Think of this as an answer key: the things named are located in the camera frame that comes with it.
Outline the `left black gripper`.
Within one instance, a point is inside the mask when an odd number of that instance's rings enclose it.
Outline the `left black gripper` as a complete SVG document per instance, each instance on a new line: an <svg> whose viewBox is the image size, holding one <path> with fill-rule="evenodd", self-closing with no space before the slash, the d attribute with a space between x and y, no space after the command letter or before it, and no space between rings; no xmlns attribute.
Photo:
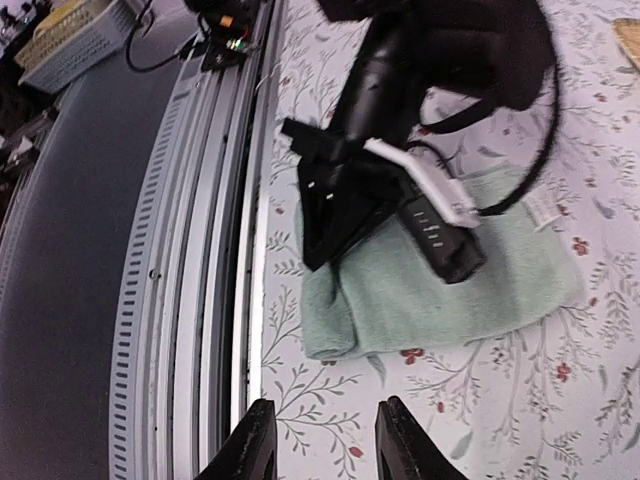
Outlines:
<svg viewBox="0 0 640 480"><path fill-rule="evenodd" d="M284 120L281 133L301 157L303 261L310 270L338 262L400 206L400 168L361 151L371 138L404 146L425 90L409 34L371 29L328 126Z"/></svg>

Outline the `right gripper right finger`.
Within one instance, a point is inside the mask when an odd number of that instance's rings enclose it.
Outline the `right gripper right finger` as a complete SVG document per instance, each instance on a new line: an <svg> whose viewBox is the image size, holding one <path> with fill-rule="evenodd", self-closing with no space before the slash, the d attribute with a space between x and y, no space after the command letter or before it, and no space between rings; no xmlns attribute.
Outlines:
<svg viewBox="0 0 640 480"><path fill-rule="evenodd" d="M383 480L467 480L398 396L378 404L377 471Z"/></svg>

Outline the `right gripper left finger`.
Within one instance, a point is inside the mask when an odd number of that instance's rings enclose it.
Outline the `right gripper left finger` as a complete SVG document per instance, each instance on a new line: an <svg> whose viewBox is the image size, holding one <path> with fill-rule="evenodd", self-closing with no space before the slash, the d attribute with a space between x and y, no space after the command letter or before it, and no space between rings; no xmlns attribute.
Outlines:
<svg viewBox="0 0 640 480"><path fill-rule="evenodd" d="M277 425L272 400L258 399L195 480L277 478Z"/></svg>

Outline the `light green towel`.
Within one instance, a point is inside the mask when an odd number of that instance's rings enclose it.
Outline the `light green towel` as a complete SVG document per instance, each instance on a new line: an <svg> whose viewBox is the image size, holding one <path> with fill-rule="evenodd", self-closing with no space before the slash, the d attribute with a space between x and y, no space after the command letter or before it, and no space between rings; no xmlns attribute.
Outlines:
<svg viewBox="0 0 640 480"><path fill-rule="evenodd" d="M487 262L447 285L397 218L337 264L306 271L301 330L311 360L462 344L530 325L576 299L583 282L550 227L559 212L544 183L477 230Z"/></svg>

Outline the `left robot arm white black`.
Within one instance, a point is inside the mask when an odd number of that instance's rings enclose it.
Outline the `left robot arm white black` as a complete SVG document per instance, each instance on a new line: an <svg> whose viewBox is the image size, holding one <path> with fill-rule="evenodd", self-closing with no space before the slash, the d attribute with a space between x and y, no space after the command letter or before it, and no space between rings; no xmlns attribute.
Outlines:
<svg viewBox="0 0 640 480"><path fill-rule="evenodd" d="M524 111L546 74L557 74L550 27L535 1L324 1L332 22L369 28L326 128L287 118L282 133L299 156L303 260L336 265L382 223L398 217L446 283L466 280L486 260L475 229L531 189L549 159L552 120L530 170L506 197L476 207L446 160L423 167L412 130L432 87L472 99L428 125L449 134L498 108Z"/></svg>

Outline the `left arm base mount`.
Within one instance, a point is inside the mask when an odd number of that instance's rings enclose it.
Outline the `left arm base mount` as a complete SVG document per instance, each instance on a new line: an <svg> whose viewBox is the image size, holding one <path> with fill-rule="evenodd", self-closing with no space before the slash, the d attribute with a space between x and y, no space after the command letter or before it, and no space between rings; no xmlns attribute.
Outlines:
<svg viewBox="0 0 640 480"><path fill-rule="evenodd" d="M241 64L255 49L254 28L263 1L192 0L187 9L196 15L204 36L202 72L215 72Z"/></svg>

